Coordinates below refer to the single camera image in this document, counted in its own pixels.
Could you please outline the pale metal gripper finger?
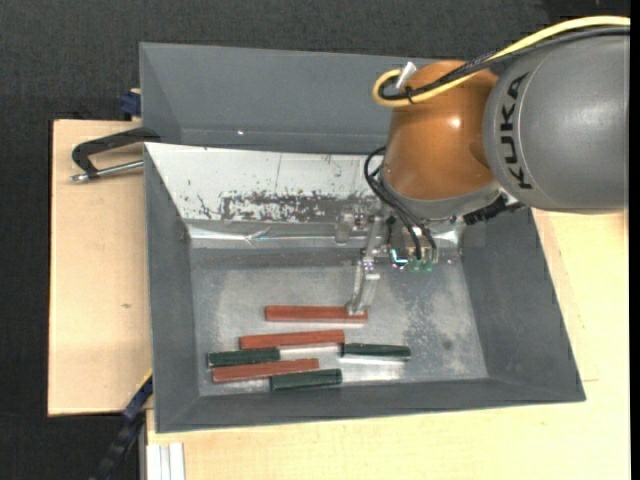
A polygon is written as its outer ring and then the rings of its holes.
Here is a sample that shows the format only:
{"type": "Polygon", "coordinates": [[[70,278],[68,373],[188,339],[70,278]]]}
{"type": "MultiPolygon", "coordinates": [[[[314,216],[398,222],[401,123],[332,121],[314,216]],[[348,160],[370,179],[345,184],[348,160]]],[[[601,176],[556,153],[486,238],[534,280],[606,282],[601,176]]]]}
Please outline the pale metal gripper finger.
{"type": "Polygon", "coordinates": [[[353,291],[345,303],[345,309],[349,315],[362,314],[367,310],[365,301],[367,270],[362,260],[359,260],[355,267],[355,278],[353,291]]]}
{"type": "Polygon", "coordinates": [[[365,301],[367,303],[367,310],[366,311],[368,311],[370,309],[372,303],[373,303],[374,298],[375,298],[376,288],[377,288],[378,282],[380,280],[380,274],[376,270],[376,268],[374,267],[374,265],[372,263],[364,263],[364,266],[366,267],[366,270],[367,270],[366,287],[365,287],[365,301]]]}

